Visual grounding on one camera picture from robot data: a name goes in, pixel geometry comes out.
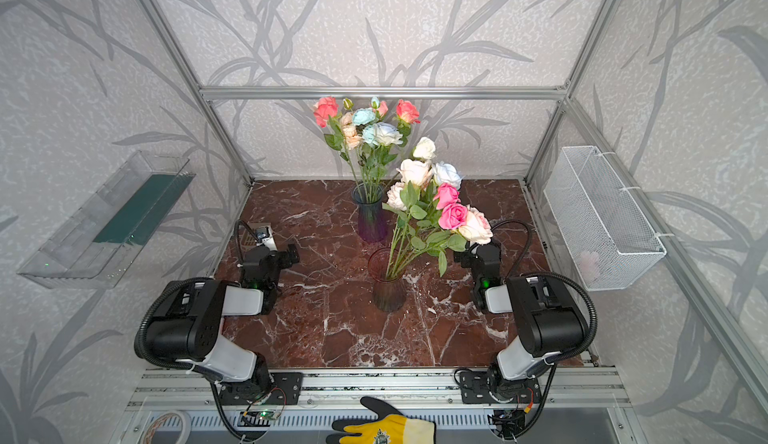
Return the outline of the small magenta rose stem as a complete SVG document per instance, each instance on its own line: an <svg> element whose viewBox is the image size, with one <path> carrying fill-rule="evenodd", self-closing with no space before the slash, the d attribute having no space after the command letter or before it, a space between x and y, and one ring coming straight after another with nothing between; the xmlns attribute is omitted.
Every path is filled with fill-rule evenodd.
<svg viewBox="0 0 768 444"><path fill-rule="evenodd" d="M386 276L399 278L405 268L422 255L437 259L438 272L443 276L448 268L447 251L463 251L467 242L459 228L467 223L468 208L450 204L430 212L418 205L416 212L395 211L397 220L389 254Z"/></svg>

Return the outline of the purple glass vase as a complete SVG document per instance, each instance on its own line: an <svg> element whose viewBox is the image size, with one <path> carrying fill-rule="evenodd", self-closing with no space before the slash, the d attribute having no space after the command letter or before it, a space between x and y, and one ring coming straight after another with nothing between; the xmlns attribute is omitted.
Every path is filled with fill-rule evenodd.
<svg viewBox="0 0 768 444"><path fill-rule="evenodd" d="M383 210L383 189L369 191L364 184L358 184L351 193L357 205L357 234L367 243L378 243L387 236L386 216Z"/></svg>

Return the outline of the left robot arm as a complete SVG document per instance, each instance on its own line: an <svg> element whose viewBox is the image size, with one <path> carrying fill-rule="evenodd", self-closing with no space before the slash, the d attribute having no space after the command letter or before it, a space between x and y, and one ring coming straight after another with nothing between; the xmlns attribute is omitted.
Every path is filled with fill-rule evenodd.
<svg viewBox="0 0 768 444"><path fill-rule="evenodd" d="M162 368L196 372L216 398L254 402L275 388L265 358L222 334L226 317L269 314L281 294L282 271L300 262L298 248L258 245L239 261L239 281L197 277L170 282L144 315L134 352Z"/></svg>

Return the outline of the white blue rose stem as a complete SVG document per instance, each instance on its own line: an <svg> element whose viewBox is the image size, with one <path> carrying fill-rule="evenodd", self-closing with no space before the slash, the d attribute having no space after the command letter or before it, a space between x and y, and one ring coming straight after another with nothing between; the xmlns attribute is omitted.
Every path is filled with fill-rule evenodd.
<svg viewBox="0 0 768 444"><path fill-rule="evenodd" d="M362 132L363 146L360 151L360 164L367 203L378 199L379 184L388 172L389 165L397 157L397 149L402 145L402 134L388 123L373 123Z"/></svg>
<svg viewBox="0 0 768 444"><path fill-rule="evenodd" d="M463 178L453 165L445 162L434 163L432 170L434 180L438 186L447 184L456 190L461 188Z"/></svg>

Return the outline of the cream white rose stem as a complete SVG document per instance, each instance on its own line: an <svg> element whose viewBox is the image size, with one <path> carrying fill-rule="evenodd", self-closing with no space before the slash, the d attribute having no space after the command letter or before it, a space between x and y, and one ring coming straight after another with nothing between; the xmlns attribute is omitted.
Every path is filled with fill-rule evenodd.
<svg viewBox="0 0 768 444"><path fill-rule="evenodd" d="M429 162L432 161L435 157L436 145L434 141L428 137L422 137L412 151L412 158L414 160Z"/></svg>

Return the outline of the coral pink rose stem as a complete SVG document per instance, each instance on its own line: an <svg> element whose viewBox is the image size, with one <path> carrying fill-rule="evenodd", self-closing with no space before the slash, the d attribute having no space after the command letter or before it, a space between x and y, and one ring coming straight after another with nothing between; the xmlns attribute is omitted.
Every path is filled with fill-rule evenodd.
<svg viewBox="0 0 768 444"><path fill-rule="evenodd" d="M395 117L389 121L400 137L395 141L398 151L403 151L412 134L412 127L420 123L420 113L413 103L399 100L395 106Z"/></svg>

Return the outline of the pale pink flower stem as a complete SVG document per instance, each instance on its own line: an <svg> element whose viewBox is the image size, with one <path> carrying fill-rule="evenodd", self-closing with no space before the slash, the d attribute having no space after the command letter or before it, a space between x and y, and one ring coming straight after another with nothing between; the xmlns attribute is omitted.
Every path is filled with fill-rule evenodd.
<svg viewBox="0 0 768 444"><path fill-rule="evenodd" d="M389 251L389 260L385 274L386 278L390 280L396 277L398 267L397 261L406 237L404 228L407 224L407 207L401 199L401 192L404 190L404 187L405 185L402 182L398 182L387 192L388 209L396 214L395 227Z"/></svg>

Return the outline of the cream peach rose stem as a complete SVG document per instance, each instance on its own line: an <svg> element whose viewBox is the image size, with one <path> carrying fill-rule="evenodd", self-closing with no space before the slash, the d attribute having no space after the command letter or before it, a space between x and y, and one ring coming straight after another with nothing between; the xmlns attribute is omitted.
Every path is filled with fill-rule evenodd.
<svg viewBox="0 0 768 444"><path fill-rule="evenodd" d="M399 277L405 268L412 262L406 263L406 257L408 252L408 245L410 239L417 234L417 230L413 227L412 222L414 220L422 220L426 217L426 211L418 205L420 200L420 194L423 189L427 187L432 177L431 166L421 160L405 159L400 167L397 169L400 175L400 181L405 187L401 192L401 199L407 207L407 224L404 230L406 231L406 237L404 239L402 249L397 261L397 274Z"/></svg>

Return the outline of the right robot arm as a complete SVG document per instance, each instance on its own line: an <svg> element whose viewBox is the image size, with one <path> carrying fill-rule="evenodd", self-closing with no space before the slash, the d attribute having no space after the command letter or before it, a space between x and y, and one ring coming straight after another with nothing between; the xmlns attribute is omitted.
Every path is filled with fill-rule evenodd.
<svg viewBox="0 0 768 444"><path fill-rule="evenodd" d="M472 301L483 313L511 314L517 336L484 371L454 373L465 404L526 404L542 399L539 377L586 350L596 335L595 306L574 281L551 272L519 272L530 246L501 276L501 244L470 246L454 261L471 271Z"/></svg>

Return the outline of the hot pink rose stem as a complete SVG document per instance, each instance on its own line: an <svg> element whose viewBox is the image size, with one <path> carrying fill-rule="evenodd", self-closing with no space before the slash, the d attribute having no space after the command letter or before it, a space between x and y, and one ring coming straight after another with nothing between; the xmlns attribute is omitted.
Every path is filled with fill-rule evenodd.
<svg viewBox="0 0 768 444"><path fill-rule="evenodd" d="M431 183L425 190L421 191L418 205L422 207L427 215L422 220L414 220L413 227L420 231L420 227L427 224L427 220L433 218L436 212L444 209L450 204L461 204L458 190L450 185L436 185Z"/></svg>

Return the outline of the red glass vase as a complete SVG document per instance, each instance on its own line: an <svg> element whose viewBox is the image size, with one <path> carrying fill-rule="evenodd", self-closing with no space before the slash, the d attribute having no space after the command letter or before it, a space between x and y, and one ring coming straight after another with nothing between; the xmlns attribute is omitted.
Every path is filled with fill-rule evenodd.
<svg viewBox="0 0 768 444"><path fill-rule="evenodd" d="M368 260L368 275L373 281L373 304L385 313L393 313L404 306L407 300L407 288L401 277L387 276L388 264L389 251L376 250Z"/></svg>

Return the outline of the large pale pink rose stem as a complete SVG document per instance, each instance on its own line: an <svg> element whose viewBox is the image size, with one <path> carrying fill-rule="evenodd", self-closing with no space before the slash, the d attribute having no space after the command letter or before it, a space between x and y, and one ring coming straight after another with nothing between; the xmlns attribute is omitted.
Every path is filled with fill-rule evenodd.
<svg viewBox="0 0 768 444"><path fill-rule="evenodd" d="M434 257L443 276L448 268L447 251L461 252L467 243L485 245L493 237L484 214L471 206L450 204L436 212L427 224L410 239L405 262L422 255Z"/></svg>

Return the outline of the red pink rose stem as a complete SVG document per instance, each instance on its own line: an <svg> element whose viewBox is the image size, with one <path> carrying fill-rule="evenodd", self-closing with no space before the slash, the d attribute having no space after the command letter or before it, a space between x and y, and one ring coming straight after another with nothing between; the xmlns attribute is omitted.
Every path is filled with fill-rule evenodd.
<svg viewBox="0 0 768 444"><path fill-rule="evenodd" d="M344 155L344 139L339 126L342 110L342 106L334 97L324 97L314 105L313 116L320 129L325 130L323 134L325 144L347 163Z"/></svg>

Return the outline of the light blue flower stem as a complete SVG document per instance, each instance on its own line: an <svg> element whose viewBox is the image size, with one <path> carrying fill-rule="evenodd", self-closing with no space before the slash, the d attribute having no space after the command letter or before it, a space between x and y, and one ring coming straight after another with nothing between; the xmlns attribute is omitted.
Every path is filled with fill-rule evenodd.
<svg viewBox="0 0 768 444"><path fill-rule="evenodd" d="M352 124L356 131L353 138L354 152L360 169L366 204L372 204L377 194L375 150L378 144L375 140L375 123L376 112L372 108L360 109L353 113Z"/></svg>

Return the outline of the peach flower stem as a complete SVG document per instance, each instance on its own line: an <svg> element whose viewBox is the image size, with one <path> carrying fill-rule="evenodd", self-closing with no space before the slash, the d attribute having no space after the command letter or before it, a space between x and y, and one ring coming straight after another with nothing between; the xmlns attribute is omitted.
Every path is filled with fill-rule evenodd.
<svg viewBox="0 0 768 444"><path fill-rule="evenodd" d="M359 156L356 152L356 148L362 144L362 137L358 134L356 126L354 125L354 104L350 99L344 98L342 101L342 107L343 110L340 115L339 126L344 139L344 155L346 156L346 161L350 166L356 183L362 186L362 189L358 191L358 196L362 202L368 203L368 189L364 179L358 174Z"/></svg>

